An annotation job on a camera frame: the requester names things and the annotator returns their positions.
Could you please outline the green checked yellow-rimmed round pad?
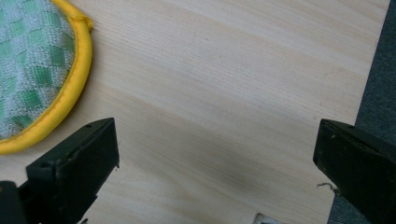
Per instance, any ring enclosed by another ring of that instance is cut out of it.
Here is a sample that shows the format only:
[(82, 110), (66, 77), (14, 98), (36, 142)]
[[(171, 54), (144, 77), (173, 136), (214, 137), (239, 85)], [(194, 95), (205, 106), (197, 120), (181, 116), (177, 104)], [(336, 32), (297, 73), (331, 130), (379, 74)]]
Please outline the green checked yellow-rimmed round pad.
[(68, 115), (92, 64), (91, 19), (69, 0), (0, 0), (0, 155)]

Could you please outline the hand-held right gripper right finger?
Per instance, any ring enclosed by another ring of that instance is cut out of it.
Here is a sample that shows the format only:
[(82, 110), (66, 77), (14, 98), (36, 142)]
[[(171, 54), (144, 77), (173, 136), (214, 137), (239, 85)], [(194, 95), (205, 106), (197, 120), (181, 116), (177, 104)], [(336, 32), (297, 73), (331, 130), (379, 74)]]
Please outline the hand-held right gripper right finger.
[(372, 224), (396, 224), (396, 146), (352, 125), (320, 122), (314, 164)]

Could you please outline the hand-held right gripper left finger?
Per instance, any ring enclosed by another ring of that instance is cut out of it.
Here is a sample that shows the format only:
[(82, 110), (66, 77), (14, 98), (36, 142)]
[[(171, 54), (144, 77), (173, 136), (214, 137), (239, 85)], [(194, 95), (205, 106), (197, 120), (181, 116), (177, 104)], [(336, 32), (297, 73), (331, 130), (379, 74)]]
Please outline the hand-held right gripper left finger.
[(21, 186), (29, 224), (77, 224), (120, 164), (113, 118), (84, 125), (26, 167)]

